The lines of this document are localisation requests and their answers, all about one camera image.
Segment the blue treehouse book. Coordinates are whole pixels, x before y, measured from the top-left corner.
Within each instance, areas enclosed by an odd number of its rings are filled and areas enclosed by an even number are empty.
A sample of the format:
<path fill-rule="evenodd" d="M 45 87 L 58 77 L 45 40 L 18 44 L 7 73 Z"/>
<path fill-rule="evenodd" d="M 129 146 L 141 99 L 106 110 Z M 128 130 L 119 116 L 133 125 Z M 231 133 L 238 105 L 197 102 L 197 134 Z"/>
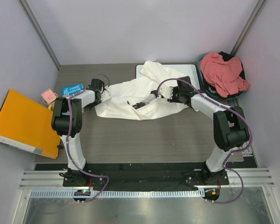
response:
<path fill-rule="evenodd" d="M 69 98 L 71 96 L 76 96 L 84 89 L 83 84 L 76 84 L 72 86 L 66 86 L 62 89 L 62 97 Z"/>

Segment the white t-shirt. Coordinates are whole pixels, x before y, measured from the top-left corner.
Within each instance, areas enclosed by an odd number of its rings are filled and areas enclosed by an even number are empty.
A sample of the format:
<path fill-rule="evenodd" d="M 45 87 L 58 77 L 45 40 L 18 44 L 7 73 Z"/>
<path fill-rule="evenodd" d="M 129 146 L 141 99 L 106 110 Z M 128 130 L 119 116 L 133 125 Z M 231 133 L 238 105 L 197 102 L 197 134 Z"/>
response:
<path fill-rule="evenodd" d="M 176 114 L 186 109 L 180 103 L 170 103 L 165 98 L 156 98 L 152 91 L 158 86 L 176 87 L 170 80 L 187 75 L 160 63 L 146 61 L 140 69 L 141 77 L 114 84 L 102 94 L 102 102 L 95 107 L 96 115 L 102 118 L 151 120 Z"/>

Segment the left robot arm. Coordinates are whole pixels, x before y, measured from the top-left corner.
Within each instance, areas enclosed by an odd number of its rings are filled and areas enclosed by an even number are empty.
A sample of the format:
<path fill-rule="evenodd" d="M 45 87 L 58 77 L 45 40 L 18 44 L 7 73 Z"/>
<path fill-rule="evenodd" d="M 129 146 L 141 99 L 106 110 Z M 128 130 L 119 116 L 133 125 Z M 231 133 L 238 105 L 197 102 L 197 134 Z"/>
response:
<path fill-rule="evenodd" d="M 65 187 L 85 186 L 90 182 L 91 176 L 80 142 L 82 113 L 84 108 L 92 109 L 101 103 L 104 90 L 105 83 L 94 78 L 87 87 L 55 100 L 51 126 L 60 137 L 68 159 L 67 171 L 59 174 Z"/>

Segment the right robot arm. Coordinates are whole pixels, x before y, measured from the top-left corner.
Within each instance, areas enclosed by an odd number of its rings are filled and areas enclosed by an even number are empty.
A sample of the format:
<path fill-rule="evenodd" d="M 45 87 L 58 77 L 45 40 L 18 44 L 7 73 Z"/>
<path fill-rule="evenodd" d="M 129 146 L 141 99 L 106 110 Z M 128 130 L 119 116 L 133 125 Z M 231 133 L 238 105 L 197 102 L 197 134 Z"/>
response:
<path fill-rule="evenodd" d="M 172 90 L 170 101 L 185 104 L 196 109 L 213 121 L 215 147 L 203 163 L 201 178 L 206 184 L 213 184 L 222 175 L 225 165 L 234 152 L 241 152 L 252 144 L 253 136 L 243 109 L 229 107 L 208 97 L 196 89 L 189 77 L 172 78 L 177 86 Z"/>

